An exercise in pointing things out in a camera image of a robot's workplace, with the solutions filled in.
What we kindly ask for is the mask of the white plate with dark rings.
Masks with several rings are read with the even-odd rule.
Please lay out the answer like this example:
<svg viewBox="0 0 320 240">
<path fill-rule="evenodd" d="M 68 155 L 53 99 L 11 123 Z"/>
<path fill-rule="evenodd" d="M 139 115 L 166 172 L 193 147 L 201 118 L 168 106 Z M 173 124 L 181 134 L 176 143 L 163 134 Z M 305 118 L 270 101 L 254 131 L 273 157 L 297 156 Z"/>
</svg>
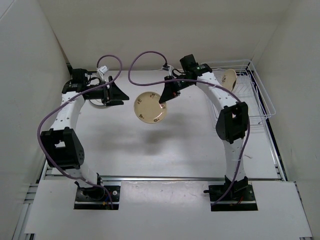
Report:
<svg viewBox="0 0 320 240">
<path fill-rule="evenodd" d="M 97 100 L 89 100 L 89 103 L 96 108 L 107 108 L 102 102 Z"/>
</svg>

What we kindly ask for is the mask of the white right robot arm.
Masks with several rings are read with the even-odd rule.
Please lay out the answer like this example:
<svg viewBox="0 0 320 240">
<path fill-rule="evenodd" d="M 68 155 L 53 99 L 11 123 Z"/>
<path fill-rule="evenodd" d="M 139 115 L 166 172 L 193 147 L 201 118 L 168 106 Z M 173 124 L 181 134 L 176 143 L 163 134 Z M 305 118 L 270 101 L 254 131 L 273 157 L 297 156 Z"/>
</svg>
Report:
<svg viewBox="0 0 320 240">
<path fill-rule="evenodd" d="M 248 105 L 240 101 L 217 80 L 213 70 L 206 64 L 198 64 L 193 54 L 181 58 L 184 71 L 179 76 L 166 76 L 159 103 L 162 104 L 180 95 L 180 91 L 196 85 L 219 111 L 215 130 L 222 140 L 226 158 L 224 193 L 230 200 L 238 199 L 248 185 L 243 164 L 243 144 L 248 131 Z"/>
</svg>

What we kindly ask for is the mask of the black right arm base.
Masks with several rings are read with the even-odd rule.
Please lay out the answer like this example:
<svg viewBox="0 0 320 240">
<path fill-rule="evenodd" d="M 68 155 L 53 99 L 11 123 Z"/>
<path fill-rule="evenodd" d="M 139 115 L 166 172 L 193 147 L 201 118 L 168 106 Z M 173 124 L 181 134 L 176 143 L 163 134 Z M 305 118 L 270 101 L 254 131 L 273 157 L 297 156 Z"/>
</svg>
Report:
<svg viewBox="0 0 320 240">
<path fill-rule="evenodd" d="M 238 193 L 232 193 L 230 190 L 222 200 L 214 204 L 214 202 L 225 193 L 226 189 L 223 185 L 209 185 L 208 189 L 203 191 L 204 194 L 209 195 L 212 212 L 245 212 L 258 210 L 254 189 L 251 184 Z"/>
</svg>

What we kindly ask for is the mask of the beige plate front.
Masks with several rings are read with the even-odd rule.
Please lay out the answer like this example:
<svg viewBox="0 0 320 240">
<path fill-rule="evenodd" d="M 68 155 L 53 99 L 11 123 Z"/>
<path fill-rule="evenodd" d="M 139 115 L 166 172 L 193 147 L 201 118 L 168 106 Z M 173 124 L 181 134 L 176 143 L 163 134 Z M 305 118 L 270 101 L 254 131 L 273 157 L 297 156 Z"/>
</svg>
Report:
<svg viewBox="0 0 320 240">
<path fill-rule="evenodd" d="M 147 124 L 161 122 L 167 116 L 167 104 L 159 103 L 160 95 L 153 91 L 141 93 L 134 101 L 134 113 L 139 120 Z"/>
</svg>

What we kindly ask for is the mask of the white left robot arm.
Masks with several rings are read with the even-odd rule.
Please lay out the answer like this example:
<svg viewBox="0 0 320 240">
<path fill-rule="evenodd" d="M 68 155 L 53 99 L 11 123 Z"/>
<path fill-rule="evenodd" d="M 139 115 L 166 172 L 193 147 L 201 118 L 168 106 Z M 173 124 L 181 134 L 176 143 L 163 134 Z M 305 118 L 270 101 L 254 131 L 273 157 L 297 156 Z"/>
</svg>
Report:
<svg viewBox="0 0 320 240">
<path fill-rule="evenodd" d="M 71 70 L 71 78 L 62 89 L 61 105 L 54 114 L 55 120 L 48 130 L 38 129 L 38 141 L 48 165 L 62 175 L 75 180 L 93 200 L 105 194 L 101 177 L 85 164 L 85 151 L 76 134 L 79 115 L 85 102 L 101 100 L 103 106 L 121 106 L 130 98 L 115 84 L 112 76 L 91 76 L 83 68 Z"/>
</svg>

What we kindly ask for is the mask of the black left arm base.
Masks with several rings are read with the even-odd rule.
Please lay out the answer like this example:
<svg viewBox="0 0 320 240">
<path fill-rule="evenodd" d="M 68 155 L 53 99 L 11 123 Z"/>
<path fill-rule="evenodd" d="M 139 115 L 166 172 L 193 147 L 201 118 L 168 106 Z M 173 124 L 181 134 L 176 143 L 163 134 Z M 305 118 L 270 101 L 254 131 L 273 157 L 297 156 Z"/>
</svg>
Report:
<svg viewBox="0 0 320 240">
<path fill-rule="evenodd" d="M 116 211 L 120 206 L 121 186 L 104 185 L 99 187 L 80 187 L 76 181 L 77 190 L 74 199 L 75 210 L 108 210 Z"/>
</svg>

